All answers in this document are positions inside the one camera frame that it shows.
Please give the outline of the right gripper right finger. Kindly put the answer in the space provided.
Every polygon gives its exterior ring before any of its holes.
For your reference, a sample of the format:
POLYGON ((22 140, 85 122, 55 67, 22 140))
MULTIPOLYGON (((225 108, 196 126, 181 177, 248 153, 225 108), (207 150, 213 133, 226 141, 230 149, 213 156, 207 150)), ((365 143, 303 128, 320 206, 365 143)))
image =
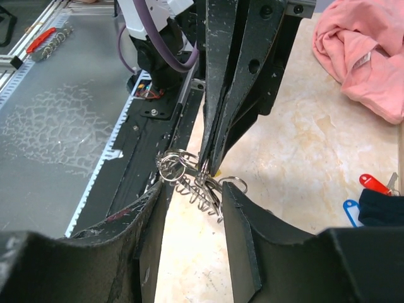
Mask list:
POLYGON ((314 235, 257 205, 231 182, 223 185, 222 205, 233 300, 257 302, 269 277, 269 247, 301 244, 314 235))

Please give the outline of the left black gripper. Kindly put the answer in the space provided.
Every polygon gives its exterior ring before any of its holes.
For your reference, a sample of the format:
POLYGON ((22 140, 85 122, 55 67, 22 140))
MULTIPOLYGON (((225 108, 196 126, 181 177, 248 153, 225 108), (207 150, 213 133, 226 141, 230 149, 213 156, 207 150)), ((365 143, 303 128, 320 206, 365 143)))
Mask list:
POLYGON ((196 1, 196 41, 205 80, 202 167, 217 172, 236 116, 267 116, 302 19, 315 1, 196 1))

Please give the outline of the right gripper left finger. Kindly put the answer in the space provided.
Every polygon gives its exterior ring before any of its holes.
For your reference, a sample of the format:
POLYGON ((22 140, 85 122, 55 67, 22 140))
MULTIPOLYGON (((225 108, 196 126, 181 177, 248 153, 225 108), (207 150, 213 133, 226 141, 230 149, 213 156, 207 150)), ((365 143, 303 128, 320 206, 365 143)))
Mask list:
POLYGON ((153 302, 167 214, 158 181, 134 203, 75 233, 69 245, 67 302, 153 302))

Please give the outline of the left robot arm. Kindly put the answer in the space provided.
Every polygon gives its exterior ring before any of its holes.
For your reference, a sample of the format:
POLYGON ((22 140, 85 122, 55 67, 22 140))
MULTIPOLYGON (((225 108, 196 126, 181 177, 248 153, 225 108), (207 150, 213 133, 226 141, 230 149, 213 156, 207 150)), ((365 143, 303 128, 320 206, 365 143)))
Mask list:
POLYGON ((227 152, 266 116, 292 46, 315 1, 119 1, 138 64, 168 90, 194 66, 205 81, 201 170, 215 174, 227 152))

